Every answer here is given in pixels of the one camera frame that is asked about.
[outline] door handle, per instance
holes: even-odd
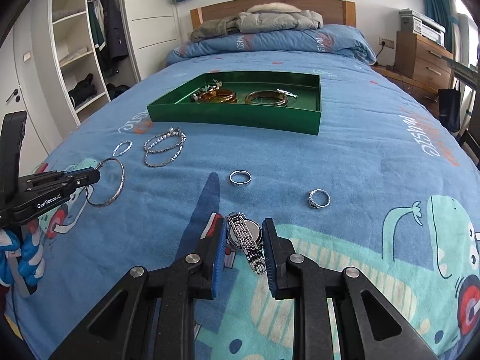
[[[11,95],[8,97],[6,103],[8,103],[12,97],[15,96],[15,101],[18,103],[20,101],[20,96],[18,95],[18,89],[15,88],[15,90],[11,93]]]
[[[428,51],[430,54],[432,54],[433,56],[436,56],[437,58],[442,58],[442,56],[440,54],[437,54],[436,52],[433,52],[432,50],[429,50]]]
[[[426,69],[428,69],[429,71],[431,71],[432,73],[435,73],[435,74],[438,74],[439,76],[441,76],[442,74],[436,70],[433,70],[431,67],[428,67],[426,66]]]

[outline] metal screw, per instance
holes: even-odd
[[[198,261],[200,261],[200,256],[192,253],[185,257],[185,261],[188,262],[188,264],[196,264]]]
[[[134,266],[132,269],[130,269],[130,276],[133,276],[134,278],[139,278],[145,273],[145,269],[143,269],[141,266]]]
[[[303,263],[305,261],[305,257],[303,257],[301,254],[293,253],[290,256],[290,261],[292,261],[292,263],[300,264],[300,263]]]
[[[349,278],[358,278],[360,276],[360,271],[355,268],[354,266],[349,266],[347,269],[345,269],[345,274]]]

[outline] green box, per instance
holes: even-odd
[[[237,103],[192,103],[199,88],[223,82],[237,93]],[[297,95],[286,106],[245,104],[255,91],[283,89]],[[322,110],[320,77],[313,74],[272,71],[205,73],[168,92],[148,105],[154,122],[195,122],[271,128],[318,135]]]

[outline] amber bangle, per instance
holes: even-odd
[[[215,89],[202,93],[198,97],[199,103],[236,103],[237,94],[230,89]]]
[[[274,99],[276,100],[275,102],[272,103],[259,103],[255,102],[254,100],[257,99]],[[245,97],[245,103],[246,104],[263,104],[263,105],[280,105],[280,106],[285,106],[288,103],[288,98],[286,95],[283,93],[277,92],[277,91],[257,91],[257,92],[252,92],[249,95]]]

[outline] white fur cushion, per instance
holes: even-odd
[[[255,12],[301,12],[301,9],[294,7],[293,5],[284,4],[284,3],[268,3],[268,4],[259,4],[254,5],[253,7],[247,9],[248,13]]]

